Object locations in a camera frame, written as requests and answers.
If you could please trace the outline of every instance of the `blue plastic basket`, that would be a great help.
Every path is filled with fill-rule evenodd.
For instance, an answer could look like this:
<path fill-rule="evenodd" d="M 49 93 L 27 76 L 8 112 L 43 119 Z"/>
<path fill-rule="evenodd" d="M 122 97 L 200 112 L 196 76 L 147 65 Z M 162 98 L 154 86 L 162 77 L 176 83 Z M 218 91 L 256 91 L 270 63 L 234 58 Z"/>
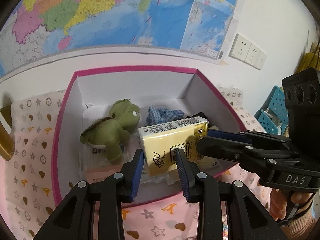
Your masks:
<path fill-rule="evenodd" d="M 285 108 L 284 102 L 284 92 L 275 86 L 275 92 L 269 103 L 269 108 L 275 113 L 275 115 L 281 120 L 281 122 L 287 126 L 288 125 L 288 109 Z M 281 132 L 284 132 L 285 126 L 281 126 Z"/>
<path fill-rule="evenodd" d="M 271 121 L 264 111 L 260 111 L 261 115 L 258 119 L 258 122 L 261 124 L 261 126 L 266 130 L 267 133 L 278 134 L 278 128 L 276 125 Z"/>

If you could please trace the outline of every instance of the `turtle shell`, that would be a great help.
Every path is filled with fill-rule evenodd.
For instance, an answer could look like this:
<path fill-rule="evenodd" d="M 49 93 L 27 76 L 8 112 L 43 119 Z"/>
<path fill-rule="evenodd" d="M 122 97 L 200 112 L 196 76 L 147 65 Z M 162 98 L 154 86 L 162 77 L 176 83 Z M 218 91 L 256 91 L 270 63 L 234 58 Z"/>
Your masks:
<path fill-rule="evenodd" d="M 110 119 L 113 119 L 113 118 L 107 116 L 107 117 L 102 117 L 102 118 L 97 119 L 96 121 L 94 121 L 94 122 L 92 123 L 92 125 L 90 125 L 87 129 L 85 129 L 85 130 L 82 132 L 81 135 L 84 135 L 86 132 L 91 131 L 91 130 L 93 130 L 94 128 L 96 128 L 97 125 L 103 123 L 103 122 L 106 121 L 106 120 L 110 120 Z"/>

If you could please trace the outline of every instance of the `map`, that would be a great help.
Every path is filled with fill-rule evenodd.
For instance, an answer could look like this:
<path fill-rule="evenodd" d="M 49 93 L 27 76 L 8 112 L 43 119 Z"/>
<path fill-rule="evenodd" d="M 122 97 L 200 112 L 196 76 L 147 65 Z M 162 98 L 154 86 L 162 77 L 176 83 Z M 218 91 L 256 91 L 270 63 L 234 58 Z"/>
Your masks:
<path fill-rule="evenodd" d="M 0 31 L 0 77 L 68 49 L 147 45 L 213 59 L 237 0 L 22 0 Z"/>

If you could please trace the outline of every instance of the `stuffed turtle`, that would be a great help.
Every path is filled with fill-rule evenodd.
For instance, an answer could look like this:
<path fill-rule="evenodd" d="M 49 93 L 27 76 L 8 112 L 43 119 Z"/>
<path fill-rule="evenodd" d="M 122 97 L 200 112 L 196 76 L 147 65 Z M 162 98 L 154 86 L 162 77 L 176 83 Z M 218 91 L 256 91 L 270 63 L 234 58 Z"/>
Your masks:
<path fill-rule="evenodd" d="M 88 143 L 97 149 L 105 149 L 106 157 L 114 162 L 122 157 L 119 144 L 130 140 L 130 132 L 138 125 L 140 109 L 129 99 L 116 101 L 109 111 L 108 117 L 96 120 L 83 131 L 81 143 Z"/>

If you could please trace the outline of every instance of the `box rim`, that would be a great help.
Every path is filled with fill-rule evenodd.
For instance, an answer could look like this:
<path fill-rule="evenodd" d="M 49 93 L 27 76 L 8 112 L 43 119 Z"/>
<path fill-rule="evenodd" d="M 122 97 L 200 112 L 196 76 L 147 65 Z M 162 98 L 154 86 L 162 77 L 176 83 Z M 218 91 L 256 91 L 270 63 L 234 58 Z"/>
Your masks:
<path fill-rule="evenodd" d="M 113 66 L 113 67 L 101 67 L 101 68 L 92 68 L 86 70 L 75 71 L 66 92 L 64 94 L 60 111 L 57 118 L 56 128 L 53 136 L 52 144 L 52 154 L 51 154 L 51 182 L 52 182 L 52 192 L 55 205 L 59 205 L 62 201 L 59 178 L 58 178 L 58 146 L 59 146 L 59 135 L 61 131 L 63 114 L 66 108 L 66 104 L 71 92 L 71 88 L 76 81 L 77 77 L 97 75 L 103 73 L 115 73 L 115 72 L 131 72 L 131 71 L 170 71 L 176 73 L 185 73 L 185 74 L 195 74 L 207 85 L 207 87 L 215 94 L 215 96 L 227 107 L 231 112 L 233 117 L 239 124 L 240 131 L 246 131 L 244 124 L 241 122 L 240 118 L 233 110 L 232 106 L 225 100 L 217 88 L 204 76 L 204 74 L 197 68 L 187 68 L 187 67 L 177 67 L 177 66 L 157 66 L 157 65 L 127 65 L 127 66 Z"/>

